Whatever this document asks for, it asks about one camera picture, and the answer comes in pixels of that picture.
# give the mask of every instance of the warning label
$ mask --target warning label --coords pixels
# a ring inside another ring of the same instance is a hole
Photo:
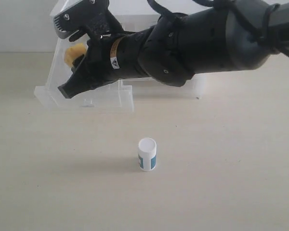
[[[114,42],[114,44],[112,44],[112,48],[110,50],[110,62],[111,62],[112,68],[114,69],[120,69],[118,58],[117,58],[117,52],[118,52],[118,46],[123,38],[124,37],[117,39]]]

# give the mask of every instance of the white table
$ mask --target white table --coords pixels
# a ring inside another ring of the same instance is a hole
[[[0,54],[0,231],[289,231],[287,58],[210,75],[200,101],[98,115],[34,98],[52,55]]]

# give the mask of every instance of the clear acrylic stand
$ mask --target clear acrylic stand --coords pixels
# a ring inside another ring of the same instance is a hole
[[[51,13],[51,20],[59,12],[77,2],[77,0],[59,0]],[[115,17],[122,23],[124,29],[140,31],[154,25],[159,15],[119,15]],[[72,75],[70,68],[64,63],[64,54],[67,48],[76,43],[86,44],[88,37],[83,37],[77,42],[70,43],[67,39],[58,39],[53,63],[45,86],[35,88],[35,96],[42,105],[50,109],[94,110],[97,112],[133,112],[133,96],[194,98],[201,99],[205,84],[205,76],[197,75],[183,87],[169,87],[152,78],[119,80],[116,83],[82,93],[73,99],[65,99],[58,90],[58,86],[67,82]]]

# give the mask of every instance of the white wall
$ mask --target white wall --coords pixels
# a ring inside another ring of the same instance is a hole
[[[287,2],[289,0],[267,0]],[[57,0],[0,0],[0,52],[53,51],[56,34],[49,14]],[[192,13],[192,0],[157,0],[172,11]],[[154,13],[146,0],[110,0],[114,14]]]

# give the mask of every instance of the blue label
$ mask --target blue label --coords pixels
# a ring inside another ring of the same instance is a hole
[[[138,157],[139,157],[139,166],[140,166],[141,168],[144,168],[144,159],[141,158],[139,155],[138,155]]]
[[[151,169],[154,169],[156,165],[156,156],[154,156],[152,159],[151,159]]]

